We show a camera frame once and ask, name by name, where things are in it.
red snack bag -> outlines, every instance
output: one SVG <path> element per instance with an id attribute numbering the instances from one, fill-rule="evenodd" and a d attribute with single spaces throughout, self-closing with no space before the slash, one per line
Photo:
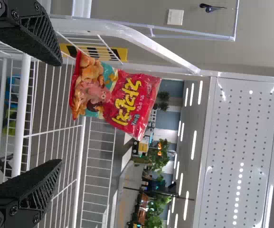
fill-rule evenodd
<path id="1" fill-rule="evenodd" d="M 160 82 L 158 77 L 114 69 L 79 51 L 69 96 L 73 119 L 79 114 L 105 119 L 141 140 Z"/>
<path id="2" fill-rule="evenodd" d="M 141 140 L 155 104 L 161 79 L 118 70 L 118 81 L 111 100 L 103 103 L 105 120 Z"/>

wall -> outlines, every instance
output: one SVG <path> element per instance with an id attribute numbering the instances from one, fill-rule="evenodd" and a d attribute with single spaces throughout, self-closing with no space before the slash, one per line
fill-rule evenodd
<path id="1" fill-rule="evenodd" d="M 93 1 L 92 18 L 122 20 L 129 22 L 147 23 L 153 25 L 165 26 L 165 14 L 167 8 L 185 9 L 184 26 L 187 29 L 191 25 L 194 30 L 209 30 L 208 28 L 218 26 L 224 22 L 216 19 L 216 14 L 222 14 L 221 11 L 213 13 L 203 13 L 199 20 L 190 19 L 194 13 L 195 1 L 125 1 L 114 0 Z M 239 70 L 241 66 L 274 67 L 274 2 L 270 0 L 262 1 L 240 1 L 239 19 L 237 27 L 236 42 L 224 41 L 203 41 L 203 40 L 183 40 L 183 39 L 154 39 L 158 43 L 167 47 L 184 59 L 195 65 L 202 64 L 204 68 L 212 65 L 223 66 L 229 64 L 236 66 L 231 68 L 233 71 Z M 124 43 L 129 49 L 129 60 L 131 62 L 161 62 L 164 60 L 144 55 L 140 58 L 140 48 L 134 45 Z"/>

potted plant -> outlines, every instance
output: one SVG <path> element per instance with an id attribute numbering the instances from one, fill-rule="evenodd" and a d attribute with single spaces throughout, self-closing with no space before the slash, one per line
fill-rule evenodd
<path id="1" fill-rule="evenodd" d="M 158 104 L 160 110 L 166 112 L 169 109 L 169 104 L 167 102 L 161 102 L 160 104 Z"/>
<path id="2" fill-rule="evenodd" d="M 157 97 L 162 101 L 169 101 L 170 94 L 169 94 L 169 92 L 166 92 L 166 91 L 158 92 Z"/>

ceiling light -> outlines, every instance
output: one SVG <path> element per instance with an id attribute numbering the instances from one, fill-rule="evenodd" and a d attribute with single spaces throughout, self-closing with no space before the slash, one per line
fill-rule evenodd
<path id="1" fill-rule="evenodd" d="M 193 104 L 193 95 L 194 95 L 194 83 L 192 84 L 192 89 L 190 92 L 190 99 L 189 99 L 189 105 L 192 106 Z"/>
<path id="2" fill-rule="evenodd" d="M 169 213 L 167 214 L 167 225 L 169 225 L 170 223 L 170 210 L 169 210 Z"/>
<path id="3" fill-rule="evenodd" d="M 176 214 L 176 218 L 175 218 L 175 226 L 174 226 L 174 228 L 177 228 L 177 223 L 178 223 L 178 214 Z"/>
<path id="4" fill-rule="evenodd" d="M 171 205 L 171 212 L 174 213 L 174 209 L 175 209 L 175 197 L 173 197 L 173 204 Z"/>
<path id="5" fill-rule="evenodd" d="M 197 137 L 197 131 L 194 131 L 194 138 L 193 138 L 193 145 L 192 145 L 192 153 L 190 158 L 194 160 L 194 155 L 195 155 L 195 146 L 196 146 L 196 137 Z"/>
<path id="6" fill-rule="evenodd" d="M 186 215 L 188 212 L 188 206 L 189 206 L 189 191 L 186 192 L 186 196 L 185 196 L 186 200 L 185 200 L 185 204 L 184 204 L 184 212 L 183 212 L 183 220 L 186 220 Z"/>
<path id="7" fill-rule="evenodd" d="M 181 195 L 181 190 L 182 190 L 182 181 L 183 181 L 183 173 L 181 173 L 181 176 L 180 176 L 180 184 L 179 184 L 179 195 Z"/>
<path id="8" fill-rule="evenodd" d="M 177 164 L 176 180 L 178 179 L 178 175 L 179 175 L 179 165 L 180 165 L 180 162 L 178 162 Z"/>
<path id="9" fill-rule="evenodd" d="M 184 123 L 182 124 L 182 130 L 181 130 L 181 142 L 183 140 L 183 134 L 184 134 Z"/>
<path id="10" fill-rule="evenodd" d="M 181 120 L 179 121 L 178 137 L 180 136 Z"/>
<path id="11" fill-rule="evenodd" d="M 199 96 L 198 96 L 198 104 L 201 104 L 202 87 L 203 87 L 203 81 L 200 81 Z"/>
<path id="12" fill-rule="evenodd" d="M 185 103 L 184 106 L 186 107 L 186 105 L 188 104 L 188 95 L 189 95 L 189 88 L 186 88 L 186 92 L 185 92 Z"/>

blue object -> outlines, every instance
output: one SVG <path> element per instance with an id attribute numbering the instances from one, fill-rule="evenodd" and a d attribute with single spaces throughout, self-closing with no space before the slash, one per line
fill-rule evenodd
<path id="1" fill-rule="evenodd" d="M 18 79 L 20 80 L 20 75 L 13 75 L 15 77 L 11 78 L 11 77 L 7 77 L 6 80 L 6 91 L 5 91 L 5 105 L 9 106 L 9 100 L 10 100 L 10 84 L 15 84 L 15 80 Z M 11 103 L 10 104 L 10 108 L 17 108 L 18 104 L 15 103 Z"/>

